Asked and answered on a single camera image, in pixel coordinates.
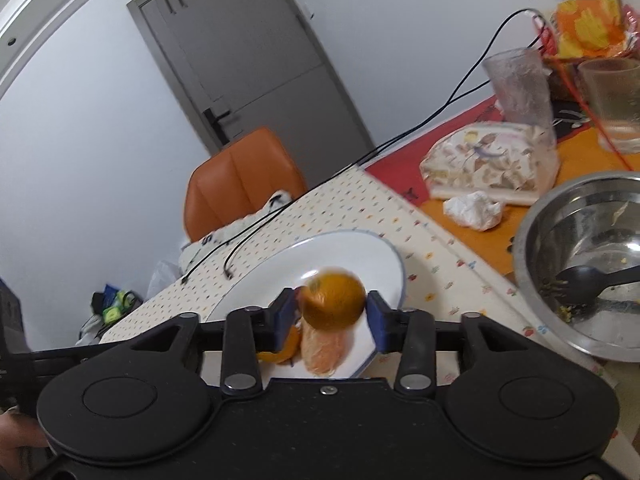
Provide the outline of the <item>person's left hand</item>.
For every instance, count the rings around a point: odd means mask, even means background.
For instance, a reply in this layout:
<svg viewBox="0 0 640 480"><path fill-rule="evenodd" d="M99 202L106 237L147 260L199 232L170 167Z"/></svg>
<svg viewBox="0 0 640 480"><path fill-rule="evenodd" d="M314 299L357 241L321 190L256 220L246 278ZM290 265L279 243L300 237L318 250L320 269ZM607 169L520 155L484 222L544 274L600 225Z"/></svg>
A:
<svg viewBox="0 0 640 480"><path fill-rule="evenodd" d="M1 414L1 478L26 479L48 461L48 442L38 422L9 410Z"/></svg>

